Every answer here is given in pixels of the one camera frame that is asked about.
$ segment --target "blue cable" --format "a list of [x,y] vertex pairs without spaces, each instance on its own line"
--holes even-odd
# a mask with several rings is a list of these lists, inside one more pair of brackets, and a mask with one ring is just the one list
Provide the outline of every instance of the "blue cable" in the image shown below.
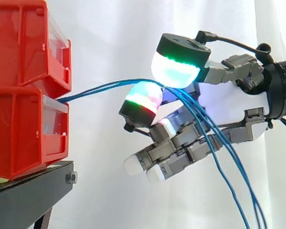
[[[120,87],[120,86],[124,86],[124,85],[129,85],[129,84],[134,84],[134,83],[138,83],[138,82],[141,82],[141,81],[145,81],[145,82],[152,82],[152,83],[156,83],[158,84],[160,87],[164,87],[162,84],[156,82],[156,81],[153,81],[153,80],[148,80],[148,79],[137,79],[137,80],[122,80],[122,81],[116,81],[116,82],[112,82],[112,83],[107,83],[107,84],[104,84],[104,85],[101,85],[101,86],[98,86],[98,87],[95,87],[95,88],[92,88],[92,89],[89,89],[87,91],[84,91],[84,92],[81,92],[79,94],[76,94],[76,95],[72,95],[72,96],[69,96],[69,97],[65,97],[65,98],[62,98],[62,99],[59,99],[60,102],[62,103],[66,103],[66,102],[69,102],[71,100],[74,100],[74,99],[77,99],[77,98],[80,98],[80,97],[84,97],[84,96],[87,96],[87,95],[90,95],[90,94],[96,94],[96,93],[100,93],[100,92],[103,92],[103,91],[107,91],[109,89],[112,89],[112,88],[115,88],[115,87]],[[179,100],[181,100],[183,102],[183,104],[186,106],[187,109],[189,109],[189,111],[191,112],[191,114],[194,116],[194,118],[197,120],[197,123],[198,125],[200,126],[200,128],[202,128],[202,125],[197,117],[197,115],[192,111],[191,107],[190,107],[190,104],[183,98],[181,97],[179,94],[175,93],[175,91],[173,91],[173,89],[171,88],[166,88],[168,91],[170,91],[172,94],[174,94]],[[233,149],[233,147],[231,146],[231,144],[228,142],[228,140],[226,139],[226,136],[223,135],[221,133],[221,131],[219,130],[219,128],[216,126],[216,124],[212,121],[212,119],[207,115],[207,113],[205,112],[205,110],[190,96],[188,95],[186,92],[184,92],[183,90],[178,90],[178,89],[175,89],[177,92],[180,92],[181,94],[185,95],[188,99],[190,99],[190,101],[195,105],[195,109],[199,108],[202,113],[204,113],[204,115],[209,119],[207,120],[204,115],[196,110],[196,112],[201,116],[202,119],[204,119],[204,121],[206,123],[208,123],[210,125],[210,127],[213,129],[213,131],[215,132],[216,135],[218,135],[219,139],[223,142],[223,144],[225,145],[225,147],[228,149],[228,151],[230,152],[232,158],[234,159],[236,165],[238,166],[238,168],[240,169],[242,175],[244,176],[244,179],[245,181],[247,181],[248,183],[248,186],[250,186],[250,183],[249,183],[249,180],[247,178],[247,175],[245,173],[245,170],[242,166],[242,163],[240,162],[239,160],[239,157],[238,155],[235,153],[235,150]],[[215,163],[216,163],[216,166],[219,170],[219,172],[221,173],[221,175],[223,176],[224,180],[226,181],[227,185],[229,186],[230,190],[231,190],[231,193],[233,195],[233,198],[236,202],[236,205],[238,206],[239,210],[240,210],[240,213],[242,215],[242,218],[246,224],[246,227],[248,226],[248,223],[247,223],[247,220],[246,218],[244,218],[244,213],[240,207],[240,204],[237,200],[237,197],[236,197],[236,194],[235,194],[235,191],[233,190],[233,187],[232,185],[229,183],[227,177],[225,176],[225,174],[223,173],[222,169],[220,168],[220,165],[219,165],[219,162],[218,162],[218,159],[216,157],[216,154],[215,154],[215,150],[213,148],[213,145],[211,144],[210,140],[208,139],[204,129],[202,128],[202,131],[203,131],[203,134],[205,134],[205,138],[206,138],[206,141],[211,149],[211,152],[212,152],[212,155],[214,157],[214,160],[215,160]],[[253,194],[253,197],[252,199],[257,202],[257,199],[253,193],[253,191],[251,192],[251,194]],[[265,228],[266,227],[266,221],[264,219],[264,216],[263,216],[263,213],[261,211],[261,215],[263,217],[263,220],[264,220],[264,225],[265,225]]]
[[190,101],[191,103],[193,103],[195,105],[196,108],[198,108],[198,110],[200,110],[203,114],[201,114],[200,111],[197,111],[199,113],[199,115],[202,117],[202,119],[205,121],[205,122],[211,122],[212,125],[210,125],[210,127],[212,128],[212,130],[218,135],[219,139],[224,143],[225,147],[227,148],[228,152],[230,153],[231,157],[233,158],[233,160],[235,161],[236,165],[239,167],[239,170],[249,188],[249,191],[250,191],[250,194],[251,194],[251,197],[252,197],[252,201],[253,201],[253,204],[254,204],[254,211],[255,211],[255,217],[256,217],[256,220],[257,220],[257,223],[258,223],[258,228],[260,228],[260,222],[259,222],[259,218],[258,218],[258,214],[257,214],[257,211],[256,211],[256,205],[260,211],[260,214],[262,216],[262,219],[263,219],[263,223],[264,223],[264,227],[265,229],[267,228],[267,224],[266,224],[266,219],[264,217],[264,214],[263,214],[263,211],[260,207],[260,204],[258,203],[257,201],[257,198],[251,188],[251,185],[250,185],[250,182],[249,182],[249,179],[248,179],[248,176],[245,172],[245,169],[237,155],[237,153],[235,152],[234,148],[231,146],[231,143],[228,141],[228,139],[226,138],[226,136],[219,130],[219,128],[217,127],[217,125],[213,122],[213,120],[210,118],[210,116],[206,113],[206,111],[197,103],[197,101],[195,101],[188,93],[186,93],[185,91],[183,90],[178,90],[178,92],[180,92],[182,95],[186,96]]
[[197,115],[194,113],[194,111],[193,111],[192,108],[190,107],[189,103],[188,103],[184,98],[182,98],[182,97],[179,96],[178,94],[174,94],[173,91],[171,90],[171,88],[166,88],[166,89],[167,89],[169,92],[171,92],[173,95],[175,95],[176,98],[178,98],[178,99],[185,105],[185,107],[190,111],[190,113],[194,116],[195,120],[197,121],[197,124],[199,125],[199,128],[201,129],[201,131],[202,131],[202,133],[203,133],[203,135],[204,135],[204,137],[205,137],[205,139],[206,139],[206,142],[207,142],[207,144],[208,144],[208,146],[209,146],[209,148],[210,148],[210,150],[211,150],[211,152],[212,152],[212,155],[213,155],[213,158],[214,158],[216,167],[217,167],[219,173],[221,174],[221,176],[223,177],[223,179],[225,180],[226,184],[228,185],[228,187],[229,187],[229,189],[230,189],[230,191],[231,191],[232,197],[233,197],[233,199],[234,199],[234,201],[235,201],[235,203],[236,203],[236,206],[237,206],[237,208],[238,208],[238,210],[239,210],[239,212],[240,212],[240,214],[241,214],[241,216],[242,216],[242,219],[243,219],[243,221],[244,221],[244,224],[245,224],[245,226],[246,226],[246,229],[249,229],[249,228],[250,228],[249,223],[248,223],[248,221],[247,221],[247,219],[246,219],[246,216],[245,216],[245,214],[244,214],[244,211],[243,211],[243,209],[242,209],[242,207],[241,207],[241,205],[240,205],[240,203],[239,203],[239,200],[238,200],[238,198],[237,198],[237,196],[236,196],[235,190],[233,189],[233,186],[231,185],[231,183],[229,182],[229,180],[228,180],[228,178],[226,177],[225,173],[224,173],[223,170],[221,169],[221,166],[220,166],[219,161],[218,161],[218,158],[217,158],[217,156],[216,156],[214,147],[213,147],[213,145],[212,145],[210,139],[208,138],[208,136],[207,136],[207,134],[206,134],[204,128],[202,127],[202,124],[201,124],[199,118],[197,117]]

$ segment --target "transparent drawer front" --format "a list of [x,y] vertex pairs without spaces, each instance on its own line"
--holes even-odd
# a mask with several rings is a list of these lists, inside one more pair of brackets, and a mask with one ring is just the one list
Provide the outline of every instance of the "transparent drawer front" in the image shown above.
[[43,96],[43,134],[65,135],[62,116],[68,112],[68,106],[47,96]]

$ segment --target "black cylindrical mount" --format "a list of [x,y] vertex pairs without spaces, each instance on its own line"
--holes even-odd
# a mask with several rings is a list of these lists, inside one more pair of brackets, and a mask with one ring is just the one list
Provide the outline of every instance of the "black cylindrical mount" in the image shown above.
[[270,79],[267,89],[270,107],[269,119],[286,115],[286,61],[264,66],[265,79]]
[[149,128],[156,117],[154,112],[129,100],[124,101],[119,114],[125,118],[126,125],[124,129],[128,132],[133,132],[135,127]]
[[211,50],[203,44],[187,37],[164,33],[157,47],[157,52],[180,63],[203,68],[209,59]]

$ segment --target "white fingertip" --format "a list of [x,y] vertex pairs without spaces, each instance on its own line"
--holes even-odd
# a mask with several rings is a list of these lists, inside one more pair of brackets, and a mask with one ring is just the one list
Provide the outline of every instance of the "white fingertip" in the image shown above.
[[163,172],[158,164],[147,170],[146,176],[150,183],[160,183],[165,180]]
[[136,155],[131,155],[124,161],[124,168],[130,176],[143,172],[141,163],[139,162]]
[[160,120],[159,123],[163,125],[165,131],[169,135],[169,138],[176,136],[176,131],[175,131],[173,125],[171,124],[170,120],[168,120],[167,118],[164,118],[164,119]]

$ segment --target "robotic hand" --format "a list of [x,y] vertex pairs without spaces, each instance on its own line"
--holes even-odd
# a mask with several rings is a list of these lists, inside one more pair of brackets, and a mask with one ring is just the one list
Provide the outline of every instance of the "robotic hand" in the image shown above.
[[[216,40],[255,52],[255,57],[243,54],[231,56],[221,63],[209,61],[211,51],[205,43]],[[205,108],[215,124],[222,128],[231,143],[248,142],[272,128],[272,119],[286,115],[286,61],[274,62],[270,51],[267,44],[252,49],[204,31],[200,31],[194,40],[163,34],[152,64],[152,68],[160,66],[162,69],[152,71],[155,78],[161,76],[157,79],[160,82],[166,77],[164,85],[185,88]],[[172,77],[172,72],[175,73],[178,67],[174,68],[171,62],[169,68],[165,69],[159,61],[163,56],[170,56],[170,61],[174,59],[181,64],[190,63],[194,68],[189,68],[188,72],[179,71],[179,75]],[[193,79],[190,73],[194,71],[196,74]],[[186,76],[190,76],[186,79],[187,83],[179,81],[178,84],[174,81]],[[175,100],[176,97],[163,90],[161,104]],[[147,127],[154,141],[125,160],[124,167],[130,175],[146,171],[150,182],[160,182],[211,153],[197,121],[185,106],[151,125],[154,116],[140,109],[136,109],[134,114],[133,110],[130,112],[124,105],[120,114],[125,117],[125,129],[132,132],[138,127]],[[223,147],[217,135],[211,134],[208,125],[201,122],[209,133],[208,138],[214,149],[217,151]]]

